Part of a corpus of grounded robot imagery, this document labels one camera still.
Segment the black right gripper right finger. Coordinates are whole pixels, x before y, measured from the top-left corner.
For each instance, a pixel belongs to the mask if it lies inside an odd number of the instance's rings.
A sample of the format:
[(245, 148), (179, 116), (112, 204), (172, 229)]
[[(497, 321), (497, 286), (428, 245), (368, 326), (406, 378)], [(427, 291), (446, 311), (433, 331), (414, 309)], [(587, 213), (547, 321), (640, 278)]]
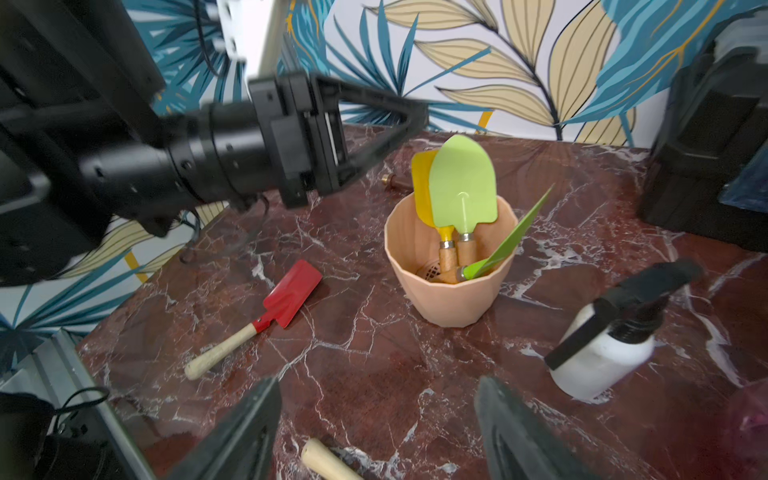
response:
[(480, 378), (475, 412), (492, 479), (597, 477), (497, 378)]

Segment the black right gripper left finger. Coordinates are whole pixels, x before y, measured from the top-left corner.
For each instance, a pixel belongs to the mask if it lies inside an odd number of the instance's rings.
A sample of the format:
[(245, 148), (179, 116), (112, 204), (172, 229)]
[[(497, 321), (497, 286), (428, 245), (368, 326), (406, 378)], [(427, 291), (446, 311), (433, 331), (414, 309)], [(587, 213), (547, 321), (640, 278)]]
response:
[(279, 381), (256, 385), (167, 475), (169, 479), (265, 479), (281, 415)]

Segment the white small spray bottle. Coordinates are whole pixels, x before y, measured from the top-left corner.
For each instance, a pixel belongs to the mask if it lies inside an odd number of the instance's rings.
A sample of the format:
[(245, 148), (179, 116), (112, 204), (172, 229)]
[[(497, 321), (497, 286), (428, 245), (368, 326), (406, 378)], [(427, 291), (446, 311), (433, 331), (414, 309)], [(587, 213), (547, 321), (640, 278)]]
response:
[(591, 400), (652, 356), (670, 296), (699, 280), (691, 259), (656, 263), (607, 289), (583, 307), (557, 346), (544, 357), (555, 384)]

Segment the bright green toy trowel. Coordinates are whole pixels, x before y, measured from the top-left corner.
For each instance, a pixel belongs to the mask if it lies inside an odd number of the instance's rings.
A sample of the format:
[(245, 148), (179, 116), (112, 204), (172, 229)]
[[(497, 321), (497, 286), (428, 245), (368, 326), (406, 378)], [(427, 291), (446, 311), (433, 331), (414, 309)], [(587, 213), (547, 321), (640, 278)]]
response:
[(552, 191), (551, 186), (532, 209), (518, 222), (515, 228), (499, 244), (496, 250), (486, 259), (476, 261), (468, 266), (455, 267), (445, 273), (440, 273), (430, 279), (431, 283), (458, 284), (469, 280), (474, 280), (492, 272), (497, 266), (510, 258), (519, 243), (525, 237), (528, 229), (535, 221), (540, 209), (547, 201)]

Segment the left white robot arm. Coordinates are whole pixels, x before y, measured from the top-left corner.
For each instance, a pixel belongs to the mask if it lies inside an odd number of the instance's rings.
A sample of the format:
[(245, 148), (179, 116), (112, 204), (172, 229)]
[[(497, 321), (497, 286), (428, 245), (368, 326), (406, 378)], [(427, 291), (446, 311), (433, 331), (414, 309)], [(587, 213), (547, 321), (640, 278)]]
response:
[(362, 178), (428, 123), (419, 100), (296, 70), (284, 1), (220, 1), (248, 97), (157, 115), (164, 80), (119, 1), (1, 5), (1, 283), (30, 285), (99, 247), (110, 220), (167, 235), (182, 211), (289, 208)]

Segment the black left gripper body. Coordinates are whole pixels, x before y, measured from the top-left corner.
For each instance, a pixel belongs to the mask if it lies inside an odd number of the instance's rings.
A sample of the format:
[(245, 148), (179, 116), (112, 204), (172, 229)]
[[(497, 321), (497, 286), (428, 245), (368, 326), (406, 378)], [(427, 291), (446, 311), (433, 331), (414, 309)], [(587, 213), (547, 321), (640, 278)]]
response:
[(277, 188), (289, 209), (308, 205), (311, 191), (325, 196), (344, 188), (338, 87), (329, 77), (301, 72), (248, 82)]

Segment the red toy shovel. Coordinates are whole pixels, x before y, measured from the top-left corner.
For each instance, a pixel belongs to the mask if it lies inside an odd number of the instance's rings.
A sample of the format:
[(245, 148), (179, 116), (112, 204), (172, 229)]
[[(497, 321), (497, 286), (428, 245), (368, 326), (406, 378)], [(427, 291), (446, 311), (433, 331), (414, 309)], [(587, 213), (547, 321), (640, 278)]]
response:
[(186, 378), (199, 379), (242, 344), (266, 330), (273, 322), (286, 329), (322, 278), (321, 272), (309, 262), (296, 262), (264, 299), (265, 313), (188, 362), (184, 367)]

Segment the pink transparent spray bottle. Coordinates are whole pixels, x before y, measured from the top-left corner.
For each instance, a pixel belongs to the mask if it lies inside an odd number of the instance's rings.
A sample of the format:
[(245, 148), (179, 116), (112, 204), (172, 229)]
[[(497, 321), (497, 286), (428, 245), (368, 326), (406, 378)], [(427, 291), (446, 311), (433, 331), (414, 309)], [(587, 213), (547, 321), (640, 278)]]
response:
[(767, 379), (745, 385), (728, 400), (718, 433), (723, 479), (767, 478)]

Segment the yellow toy shovel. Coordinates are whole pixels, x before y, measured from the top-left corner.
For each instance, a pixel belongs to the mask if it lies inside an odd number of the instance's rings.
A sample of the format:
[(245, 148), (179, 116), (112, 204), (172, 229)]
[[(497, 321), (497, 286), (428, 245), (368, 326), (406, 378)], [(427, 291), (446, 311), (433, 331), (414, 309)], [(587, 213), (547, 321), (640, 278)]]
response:
[(437, 227), (433, 218), (429, 175), (437, 153), (437, 150), (417, 153), (411, 160), (411, 177), (417, 216), (426, 226), (435, 229), (440, 236), (439, 269), (440, 273), (444, 273), (456, 268), (458, 259), (453, 240), (454, 228), (452, 226)]

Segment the green toy rake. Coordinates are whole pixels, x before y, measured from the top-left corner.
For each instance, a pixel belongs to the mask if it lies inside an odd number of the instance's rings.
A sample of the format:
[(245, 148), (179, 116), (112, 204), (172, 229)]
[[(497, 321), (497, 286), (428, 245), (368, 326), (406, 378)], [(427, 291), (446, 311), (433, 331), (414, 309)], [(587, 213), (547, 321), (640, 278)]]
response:
[(301, 452), (302, 463), (323, 479), (362, 480), (362, 477), (336, 457), (320, 440), (310, 438)]

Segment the light green toy spade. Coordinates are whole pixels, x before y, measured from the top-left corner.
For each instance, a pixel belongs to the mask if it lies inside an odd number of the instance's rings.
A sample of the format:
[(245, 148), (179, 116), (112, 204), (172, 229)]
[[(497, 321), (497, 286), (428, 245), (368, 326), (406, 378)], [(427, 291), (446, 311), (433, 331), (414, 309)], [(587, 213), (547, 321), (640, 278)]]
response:
[(434, 224), (457, 233), (458, 262), (478, 260), (474, 231), (498, 218), (496, 175), (491, 159), (475, 140), (454, 135), (439, 149), (429, 175)]

